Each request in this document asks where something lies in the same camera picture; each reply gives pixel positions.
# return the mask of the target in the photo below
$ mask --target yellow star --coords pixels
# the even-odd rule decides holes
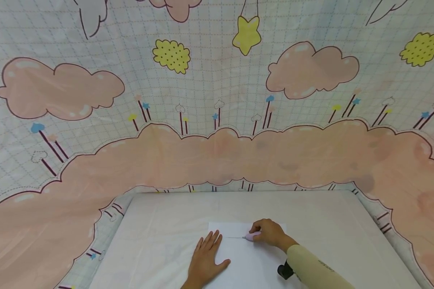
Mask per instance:
[[[244,56],[248,55],[251,48],[262,40],[257,28],[259,28],[259,16],[249,21],[243,16],[238,17],[238,33],[233,38],[233,46],[239,48]]]

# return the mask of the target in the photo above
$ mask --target right hand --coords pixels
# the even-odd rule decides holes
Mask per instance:
[[[280,225],[270,219],[262,219],[254,222],[249,233],[258,231],[261,231],[261,233],[253,237],[255,242],[264,242],[270,246],[278,247],[285,253],[288,251],[289,247],[297,244],[293,238],[285,234]]]

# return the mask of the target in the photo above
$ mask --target white table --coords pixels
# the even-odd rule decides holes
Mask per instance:
[[[179,289],[208,222],[261,218],[286,223],[287,234],[358,289],[420,288],[350,191],[138,195],[90,288]]]

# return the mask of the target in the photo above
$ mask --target white paper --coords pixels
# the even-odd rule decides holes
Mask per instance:
[[[248,233],[251,223],[209,223],[209,231],[219,230],[223,236],[216,255],[216,264],[230,259],[231,264],[206,289],[285,289],[293,287],[296,277],[290,282],[277,273],[284,264],[286,255],[280,249],[266,244],[253,243],[242,238]]]

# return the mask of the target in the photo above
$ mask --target pink cloud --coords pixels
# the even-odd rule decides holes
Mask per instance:
[[[169,15],[177,22],[185,22],[190,15],[190,8],[196,7],[201,0],[149,0],[156,8],[167,7]]]
[[[342,142],[332,143],[337,136]],[[325,143],[331,144],[328,149]],[[359,120],[343,120],[325,129],[304,125],[283,132],[266,130],[253,139],[229,128],[209,138],[181,138],[166,125],[149,124],[135,138],[75,157],[60,179],[41,191],[1,201],[0,289],[56,286],[74,259],[90,247],[101,210],[136,186],[154,191],[190,183],[225,185],[232,179],[308,188],[355,182],[364,194],[393,209],[393,228],[412,243],[416,261],[433,276],[434,284],[431,157],[432,147],[418,134],[369,130]],[[64,246],[55,250],[55,244]],[[49,252],[51,258],[36,258]]]
[[[40,61],[19,57],[3,68],[0,97],[19,118],[39,118],[50,113],[60,119],[79,120],[98,107],[110,107],[124,92],[119,77],[108,71],[94,74],[62,63],[53,70]]]
[[[355,57],[343,58],[334,46],[315,51],[306,41],[284,51],[268,70],[266,87],[269,91],[284,91],[287,98],[299,100],[315,91],[331,91],[340,83],[351,81],[359,72],[359,61]]]

